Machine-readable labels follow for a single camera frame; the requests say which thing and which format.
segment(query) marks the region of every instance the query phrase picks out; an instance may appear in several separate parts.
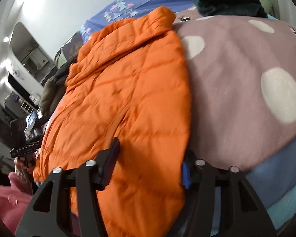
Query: orange puffer jacket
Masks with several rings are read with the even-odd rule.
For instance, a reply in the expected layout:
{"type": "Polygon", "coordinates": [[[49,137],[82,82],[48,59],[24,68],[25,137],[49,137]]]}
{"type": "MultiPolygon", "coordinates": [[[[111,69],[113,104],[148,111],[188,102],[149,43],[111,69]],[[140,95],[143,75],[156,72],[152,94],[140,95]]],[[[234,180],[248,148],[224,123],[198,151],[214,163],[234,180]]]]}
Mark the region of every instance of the orange puffer jacket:
{"type": "MultiPolygon", "coordinates": [[[[36,181],[57,166],[79,167],[119,138],[111,182],[98,192],[109,237],[162,237],[184,204],[191,97],[174,19],[159,7],[94,33],[70,66],[66,95],[43,139],[36,181]]],[[[71,207],[77,213],[75,190],[71,207]]]]}

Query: blue patterned bedsheet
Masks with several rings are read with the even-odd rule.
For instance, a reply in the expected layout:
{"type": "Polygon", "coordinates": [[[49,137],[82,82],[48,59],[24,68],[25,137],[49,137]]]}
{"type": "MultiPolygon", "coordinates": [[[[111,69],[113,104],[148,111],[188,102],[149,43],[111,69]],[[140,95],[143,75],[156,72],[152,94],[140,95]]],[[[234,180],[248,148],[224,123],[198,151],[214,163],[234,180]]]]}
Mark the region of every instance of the blue patterned bedsheet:
{"type": "Polygon", "coordinates": [[[92,33],[103,29],[114,21],[139,18],[159,6],[167,6],[173,12],[180,12],[193,6],[192,0],[115,0],[81,27],[80,33],[84,42],[92,33]]]}

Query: metal screw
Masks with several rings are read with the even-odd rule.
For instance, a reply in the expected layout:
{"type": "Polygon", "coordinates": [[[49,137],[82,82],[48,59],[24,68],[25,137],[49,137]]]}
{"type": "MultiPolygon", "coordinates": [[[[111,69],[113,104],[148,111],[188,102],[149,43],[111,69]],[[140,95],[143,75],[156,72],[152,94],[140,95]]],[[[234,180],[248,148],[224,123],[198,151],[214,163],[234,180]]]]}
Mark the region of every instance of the metal screw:
{"type": "Polygon", "coordinates": [[[205,164],[206,164],[206,162],[204,160],[197,160],[197,161],[195,161],[195,165],[197,165],[197,166],[203,166],[205,164]]]}
{"type": "Polygon", "coordinates": [[[53,169],[54,174],[59,174],[61,171],[62,171],[61,167],[56,167],[56,168],[53,169]]]}
{"type": "Polygon", "coordinates": [[[240,169],[237,166],[231,166],[229,170],[233,173],[238,173],[240,171],[240,169]]]}
{"type": "Polygon", "coordinates": [[[85,163],[86,166],[94,166],[95,164],[96,164],[95,161],[87,161],[87,162],[85,163]]]}

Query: white polka dot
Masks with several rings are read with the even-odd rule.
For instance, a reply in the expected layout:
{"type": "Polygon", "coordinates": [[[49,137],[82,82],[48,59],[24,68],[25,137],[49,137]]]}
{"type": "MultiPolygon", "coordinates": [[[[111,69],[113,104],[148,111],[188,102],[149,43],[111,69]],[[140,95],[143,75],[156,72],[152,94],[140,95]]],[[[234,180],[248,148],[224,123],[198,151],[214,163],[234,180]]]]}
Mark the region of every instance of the white polka dot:
{"type": "Polygon", "coordinates": [[[181,41],[185,49],[185,57],[188,60],[193,59],[205,47],[205,41],[200,36],[186,36],[181,41]]]}
{"type": "Polygon", "coordinates": [[[210,19],[212,17],[215,17],[215,16],[207,16],[207,17],[202,17],[202,18],[198,18],[196,20],[207,20],[207,19],[210,19]]]}
{"type": "Polygon", "coordinates": [[[282,68],[262,74],[261,90],[267,107],[282,123],[296,121],[296,81],[282,68]]]}
{"type": "Polygon", "coordinates": [[[274,29],[267,25],[266,23],[259,21],[259,20],[249,20],[248,21],[251,25],[257,27],[261,31],[267,32],[267,33],[274,33],[274,29]]]}

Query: ceiling light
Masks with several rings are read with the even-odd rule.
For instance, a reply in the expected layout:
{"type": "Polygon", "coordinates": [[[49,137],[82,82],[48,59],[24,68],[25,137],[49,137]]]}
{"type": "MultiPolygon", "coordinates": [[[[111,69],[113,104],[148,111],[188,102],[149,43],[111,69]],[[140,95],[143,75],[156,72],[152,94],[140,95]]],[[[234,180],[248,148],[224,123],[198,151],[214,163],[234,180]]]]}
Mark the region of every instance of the ceiling light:
{"type": "Polygon", "coordinates": [[[4,60],[1,64],[0,64],[0,68],[6,68],[7,71],[12,70],[12,63],[9,59],[4,60]]]}
{"type": "Polygon", "coordinates": [[[6,77],[2,78],[2,79],[0,80],[0,84],[3,85],[3,84],[5,83],[5,81],[6,81],[6,79],[7,79],[6,77]]]}
{"type": "Polygon", "coordinates": [[[25,0],[21,13],[28,19],[35,19],[41,15],[45,0],[25,0]]]}

